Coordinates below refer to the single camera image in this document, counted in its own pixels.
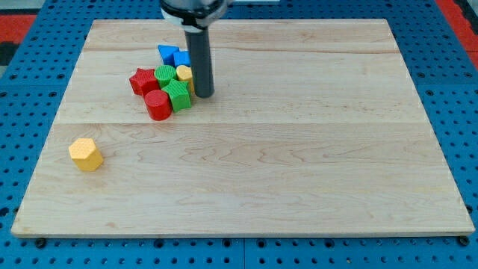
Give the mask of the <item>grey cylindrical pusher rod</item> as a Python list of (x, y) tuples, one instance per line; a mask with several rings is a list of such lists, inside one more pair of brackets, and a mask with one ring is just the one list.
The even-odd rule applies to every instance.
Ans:
[(214, 94), (214, 77), (208, 28), (198, 32), (185, 32), (190, 68), (196, 96), (209, 98)]

